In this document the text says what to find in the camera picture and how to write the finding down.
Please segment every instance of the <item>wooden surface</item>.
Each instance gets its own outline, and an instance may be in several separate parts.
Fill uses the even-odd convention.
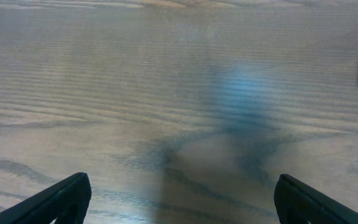
[[[23,2],[0,1],[0,211],[82,171],[85,223],[278,223],[282,173],[358,212],[358,2]]]

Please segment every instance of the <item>black plastic part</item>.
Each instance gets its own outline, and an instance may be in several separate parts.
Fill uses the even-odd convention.
[[[358,224],[358,213],[296,178],[282,174],[274,191],[281,224]]]
[[[82,224],[91,200],[88,175],[76,173],[0,213],[0,224]]]

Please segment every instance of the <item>wooden table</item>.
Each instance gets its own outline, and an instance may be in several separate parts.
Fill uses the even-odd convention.
[[[85,223],[278,223],[282,173],[358,212],[358,3],[264,2],[0,1],[0,211],[86,172]]]

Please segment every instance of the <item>dark wood grain streak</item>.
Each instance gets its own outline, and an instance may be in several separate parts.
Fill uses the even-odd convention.
[[[85,223],[358,212],[358,1],[0,0],[0,211],[75,172]]]

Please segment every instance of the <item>wood grain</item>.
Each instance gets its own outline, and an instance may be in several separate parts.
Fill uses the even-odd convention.
[[[262,3],[1,0],[0,211],[87,172],[85,223],[278,223],[282,173],[358,212],[358,2]]]

